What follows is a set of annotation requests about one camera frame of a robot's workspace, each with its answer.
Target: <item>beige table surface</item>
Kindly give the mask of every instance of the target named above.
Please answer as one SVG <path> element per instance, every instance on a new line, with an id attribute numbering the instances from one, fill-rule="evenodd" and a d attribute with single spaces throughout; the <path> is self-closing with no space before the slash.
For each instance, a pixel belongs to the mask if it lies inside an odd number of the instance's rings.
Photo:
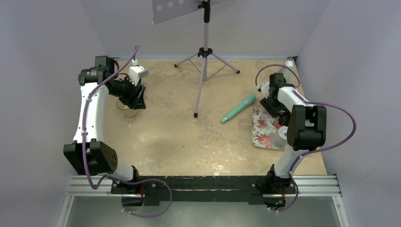
<path id="1" fill-rule="evenodd" d="M 263 66 L 284 61 L 229 61 L 241 74 L 225 67 L 203 83 L 197 119 L 193 112 L 200 74 L 190 62 L 175 68 L 176 62 L 139 62 L 149 75 L 142 80 L 147 108 L 136 116 L 125 118 L 116 108 L 117 98 L 109 96 L 104 135 L 118 159 L 136 166 L 140 175 L 265 175 L 283 151 L 252 144 L 252 110 L 262 108 L 263 98 L 254 80 Z M 201 68 L 201 61 L 194 62 Z M 208 75 L 221 66 L 209 61 Z M 278 70 L 266 69 L 259 82 Z M 257 96 L 255 103 L 221 124 L 225 114 L 251 93 Z M 305 157 L 295 174 L 326 175 L 322 155 Z"/>

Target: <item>music stand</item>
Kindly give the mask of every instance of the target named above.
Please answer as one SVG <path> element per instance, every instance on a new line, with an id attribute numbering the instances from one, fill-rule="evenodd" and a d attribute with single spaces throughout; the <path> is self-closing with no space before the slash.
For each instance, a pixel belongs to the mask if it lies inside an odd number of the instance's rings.
<path id="1" fill-rule="evenodd" d="M 164 11 L 162 13 L 163 5 L 161 3 L 163 3 L 163 2 L 166 3 L 166 1 L 165 0 L 152 0 L 153 13 L 154 13 L 153 24 L 161 23 L 163 21 L 166 21 L 166 20 L 169 20 L 169 19 L 173 19 L 175 17 L 179 17 L 179 16 L 182 16 L 182 15 L 187 14 L 187 13 L 194 12 L 194 11 L 196 11 L 198 9 L 202 9 L 202 8 L 204 9 L 204 14 L 203 14 L 203 22 L 204 22 L 203 47 L 199 48 L 199 51 L 197 53 L 189 56 L 188 58 L 186 58 L 186 59 L 182 60 L 181 62 L 179 62 L 179 63 L 174 65 L 174 67 L 177 68 L 182 63 L 184 63 L 186 61 L 190 61 L 192 63 L 192 65 L 194 65 L 195 68 L 200 73 L 200 80 L 199 80 L 199 87 L 198 87 L 198 97 L 196 99 L 196 106 L 195 106 L 195 111 L 194 111 L 194 114 L 193 114 L 193 117 L 195 117 L 195 118 L 198 117 L 199 101 L 201 99 L 200 96 L 201 96 L 201 89 L 202 89 L 203 82 L 206 82 L 207 80 L 209 80 L 210 78 L 215 76 L 217 73 L 219 73 L 226 66 L 230 67 L 236 73 L 240 73 L 240 70 L 236 69 L 230 63 L 228 63 L 227 61 L 225 61 L 224 59 L 219 57 L 217 54 L 213 53 L 213 50 L 211 48 L 209 48 L 210 6 L 218 4 L 218 3 L 222 2 L 222 1 L 225 1 L 225 0 L 213 0 L 212 3 L 211 3 L 211 0 L 204 0 L 199 4 L 199 2 L 197 2 L 197 1 L 187 0 L 186 4 L 184 5 L 184 1 L 183 0 L 178 0 L 178 1 L 175 1 L 175 2 L 178 2 L 178 6 L 174 10 L 173 10 L 174 3 L 172 1 L 170 1 L 167 4 L 167 6 L 170 9 L 167 10 L 167 12 Z M 207 77 L 208 56 L 209 55 L 214 56 L 219 61 L 224 63 L 224 66 L 222 68 L 220 68 L 219 70 L 217 70 L 210 77 Z M 198 57 L 202 56 L 202 58 L 203 58 L 203 60 L 202 60 L 202 69 L 201 70 L 199 70 L 198 67 L 196 67 L 196 65 L 191 61 L 191 58 L 193 58 L 195 56 L 198 56 Z"/>

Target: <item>stand leg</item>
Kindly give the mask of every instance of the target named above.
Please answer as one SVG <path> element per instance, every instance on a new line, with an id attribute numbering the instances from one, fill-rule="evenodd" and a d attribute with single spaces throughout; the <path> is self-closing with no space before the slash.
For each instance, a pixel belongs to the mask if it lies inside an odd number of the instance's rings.
<path id="1" fill-rule="evenodd" d="M 196 54 L 194 54 L 194 55 L 191 55 L 190 57 L 188 57 L 188 58 L 186 58 L 186 59 L 184 59 L 184 60 L 182 60 L 182 61 L 180 61 L 179 63 L 177 63 L 177 64 L 175 64 L 174 65 L 174 67 L 178 67 L 179 65 L 181 65 L 182 63 L 184 63 L 184 62 L 186 62 L 186 61 L 188 61 L 189 59 L 191 59 L 191 58 L 193 58 L 193 57 L 195 57 L 195 56 L 197 56 L 198 55 L 198 53 L 196 53 Z"/>
<path id="2" fill-rule="evenodd" d="M 200 73 L 200 80 L 199 80 L 199 87 L 198 87 L 198 98 L 196 99 L 196 106 L 195 106 L 195 113 L 193 114 L 194 118 L 198 117 L 198 109 L 199 109 L 199 100 L 201 99 L 201 89 L 202 89 L 202 83 L 203 80 L 206 78 L 206 69 L 208 67 L 208 58 L 203 58 L 202 62 L 202 71 Z"/>
<path id="3" fill-rule="evenodd" d="M 226 60 L 220 58 L 217 54 L 213 53 L 212 54 L 215 58 L 217 58 L 219 61 L 222 63 L 226 64 L 228 67 L 232 68 L 236 73 L 240 73 L 238 69 L 236 69 L 234 66 L 232 66 L 230 63 L 228 63 Z"/>

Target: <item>glass panel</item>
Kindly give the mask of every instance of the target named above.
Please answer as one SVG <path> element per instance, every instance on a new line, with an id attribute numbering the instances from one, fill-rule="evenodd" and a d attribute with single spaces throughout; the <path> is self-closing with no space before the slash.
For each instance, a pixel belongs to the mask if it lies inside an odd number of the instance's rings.
<path id="1" fill-rule="evenodd" d="M 136 212 L 154 214 L 160 207 L 140 207 Z M 289 210 L 269 213 L 262 205 L 244 202 L 173 202 L 164 215 L 138 218 L 121 212 L 119 197 L 76 197 L 71 210 L 69 227 L 339 227 L 331 197 L 300 197 Z"/>

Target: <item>black metal bar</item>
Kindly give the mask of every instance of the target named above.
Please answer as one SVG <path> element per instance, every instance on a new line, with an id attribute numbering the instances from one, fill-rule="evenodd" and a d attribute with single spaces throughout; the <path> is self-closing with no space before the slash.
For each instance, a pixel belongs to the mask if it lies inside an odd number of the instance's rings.
<path id="1" fill-rule="evenodd" d="M 138 176 L 137 181 L 159 179 L 173 191 L 173 201 L 194 202 L 248 202 L 249 205 L 264 204 L 266 188 L 258 184 L 266 176 Z M 138 188 L 145 189 L 145 206 L 157 206 L 160 201 L 169 201 L 167 188 L 158 182 L 129 186 L 116 184 L 113 194 L 133 194 Z M 294 188 L 286 187 L 286 194 L 294 194 Z M 282 188 L 269 193 L 282 194 Z"/>

